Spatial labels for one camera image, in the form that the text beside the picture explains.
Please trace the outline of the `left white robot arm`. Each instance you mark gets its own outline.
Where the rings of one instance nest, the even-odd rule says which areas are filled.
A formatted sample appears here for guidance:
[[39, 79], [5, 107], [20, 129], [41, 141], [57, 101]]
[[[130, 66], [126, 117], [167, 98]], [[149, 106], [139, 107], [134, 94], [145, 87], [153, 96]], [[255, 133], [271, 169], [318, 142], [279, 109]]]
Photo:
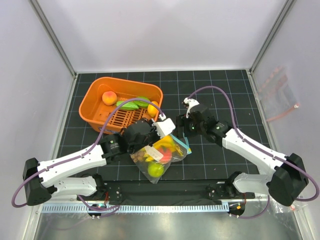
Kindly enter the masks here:
[[138, 120], [120, 132], [101, 138], [86, 149], [49, 161], [28, 159], [22, 178], [26, 204], [36, 206], [53, 196], [54, 183], [87, 169], [120, 161], [169, 135], [175, 128], [164, 121]]

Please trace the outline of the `brown longan bunch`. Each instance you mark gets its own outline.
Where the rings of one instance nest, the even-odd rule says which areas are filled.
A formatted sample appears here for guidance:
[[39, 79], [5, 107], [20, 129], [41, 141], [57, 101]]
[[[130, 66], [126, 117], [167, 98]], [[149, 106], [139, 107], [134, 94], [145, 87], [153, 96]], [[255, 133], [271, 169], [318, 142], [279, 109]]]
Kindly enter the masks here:
[[143, 162], [146, 158], [146, 152], [144, 150], [137, 151], [130, 155], [134, 163]]

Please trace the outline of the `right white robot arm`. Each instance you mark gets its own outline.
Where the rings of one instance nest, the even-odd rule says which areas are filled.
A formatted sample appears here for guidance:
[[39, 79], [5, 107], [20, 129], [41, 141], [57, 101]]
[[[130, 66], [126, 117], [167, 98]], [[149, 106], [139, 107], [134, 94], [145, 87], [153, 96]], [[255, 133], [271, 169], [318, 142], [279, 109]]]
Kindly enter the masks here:
[[242, 133], [226, 121], [216, 120], [209, 109], [192, 98], [183, 105], [186, 113], [176, 117], [173, 134], [177, 138], [203, 136], [208, 142], [232, 151], [252, 164], [261, 174], [234, 172], [224, 184], [226, 194], [237, 198], [242, 193], [270, 195], [283, 206], [291, 206], [308, 185], [308, 178], [301, 173], [303, 160], [295, 153], [287, 156], [276, 152]]

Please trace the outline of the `clear zip top bag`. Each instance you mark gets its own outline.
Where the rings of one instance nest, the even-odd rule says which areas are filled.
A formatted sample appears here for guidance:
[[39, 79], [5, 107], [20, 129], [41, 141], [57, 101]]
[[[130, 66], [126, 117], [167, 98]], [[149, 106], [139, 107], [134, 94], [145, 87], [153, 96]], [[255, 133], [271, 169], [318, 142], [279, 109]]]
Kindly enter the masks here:
[[187, 137], [178, 139], [169, 134], [152, 146], [147, 145], [131, 154], [130, 157], [143, 175], [152, 184], [157, 184], [172, 163], [182, 161], [191, 153]]

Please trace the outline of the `green pear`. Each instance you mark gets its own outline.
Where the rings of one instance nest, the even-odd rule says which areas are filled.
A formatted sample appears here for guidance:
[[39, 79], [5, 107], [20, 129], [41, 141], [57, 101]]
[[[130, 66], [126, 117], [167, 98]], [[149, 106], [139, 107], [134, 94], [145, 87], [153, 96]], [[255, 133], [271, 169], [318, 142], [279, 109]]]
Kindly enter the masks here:
[[164, 174], [165, 168], [158, 162], [150, 162], [147, 168], [147, 172], [151, 177], [159, 178]]

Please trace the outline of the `yellow banana bunch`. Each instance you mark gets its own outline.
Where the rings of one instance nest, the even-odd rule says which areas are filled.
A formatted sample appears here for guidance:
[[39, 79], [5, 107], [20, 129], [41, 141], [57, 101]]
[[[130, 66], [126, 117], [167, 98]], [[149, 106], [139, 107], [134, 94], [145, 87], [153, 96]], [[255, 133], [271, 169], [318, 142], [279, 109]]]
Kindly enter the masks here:
[[180, 145], [169, 135], [160, 139], [152, 146], [146, 146], [143, 151], [145, 162], [157, 162], [161, 164], [180, 161], [185, 155]]

